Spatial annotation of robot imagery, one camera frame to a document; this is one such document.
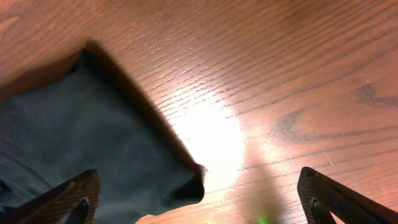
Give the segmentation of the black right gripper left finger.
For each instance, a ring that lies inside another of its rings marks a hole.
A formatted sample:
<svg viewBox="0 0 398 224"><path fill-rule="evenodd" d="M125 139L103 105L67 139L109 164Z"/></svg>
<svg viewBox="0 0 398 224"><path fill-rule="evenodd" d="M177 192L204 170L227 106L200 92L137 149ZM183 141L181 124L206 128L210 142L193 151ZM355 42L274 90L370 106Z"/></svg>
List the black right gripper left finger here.
<svg viewBox="0 0 398 224"><path fill-rule="evenodd" d="M100 179L89 169L37 198L1 215L1 223L58 224L94 223Z"/></svg>

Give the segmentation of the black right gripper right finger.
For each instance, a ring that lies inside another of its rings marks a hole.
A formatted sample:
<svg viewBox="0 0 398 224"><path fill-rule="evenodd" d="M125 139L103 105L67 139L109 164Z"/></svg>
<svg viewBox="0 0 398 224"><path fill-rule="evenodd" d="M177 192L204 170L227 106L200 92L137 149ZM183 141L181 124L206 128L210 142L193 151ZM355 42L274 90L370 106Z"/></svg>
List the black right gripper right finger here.
<svg viewBox="0 0 398 224"><path fill-rule="evenodd" d="M311 224L335 224L335 217L343 223L397 223L397 212L310 167L302 168L297 191Z"/></svg>

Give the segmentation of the black polo shirt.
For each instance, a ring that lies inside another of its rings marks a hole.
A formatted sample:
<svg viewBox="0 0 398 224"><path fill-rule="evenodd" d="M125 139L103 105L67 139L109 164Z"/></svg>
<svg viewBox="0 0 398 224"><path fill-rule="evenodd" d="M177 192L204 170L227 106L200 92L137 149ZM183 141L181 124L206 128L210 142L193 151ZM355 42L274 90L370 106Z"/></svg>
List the black polo shirt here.
<svg viewBox="0 0 398 224"><path fill-rule="evenodd" d="M86 51L60 80L2 100L1 213L88 169L100 181L97 223L135 223L200 202L200 169L154 120Z"/></svg>

